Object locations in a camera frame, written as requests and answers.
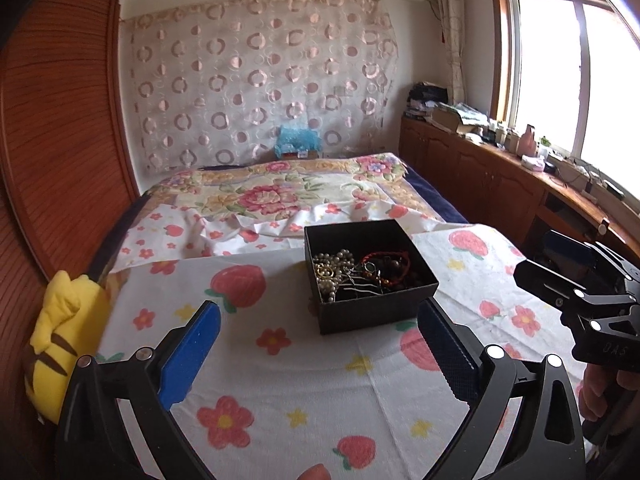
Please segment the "right hand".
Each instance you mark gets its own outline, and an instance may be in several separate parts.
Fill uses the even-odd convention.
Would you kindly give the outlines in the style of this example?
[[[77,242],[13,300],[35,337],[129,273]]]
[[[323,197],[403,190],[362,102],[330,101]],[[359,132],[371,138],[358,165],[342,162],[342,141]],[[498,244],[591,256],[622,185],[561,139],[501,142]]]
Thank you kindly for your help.
[[[617,425],[619,430],[634,426],[639,421],[640,377],[626,370],[613,372],[599,365],[588,364],[582,378],[582,390],[578,394],[579,413],[590,422],[599,420],[608,409],[608,401],[604,397],[605,389],[612,384],[636,394]]]

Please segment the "left hand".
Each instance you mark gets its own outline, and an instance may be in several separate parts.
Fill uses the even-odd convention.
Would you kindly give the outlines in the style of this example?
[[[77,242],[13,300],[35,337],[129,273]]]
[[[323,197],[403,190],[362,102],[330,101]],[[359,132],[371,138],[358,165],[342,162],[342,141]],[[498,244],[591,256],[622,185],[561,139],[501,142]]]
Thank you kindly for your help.
[[[315,464],[303,471],[297,480],[331,480],[331,475],[323,464]]]

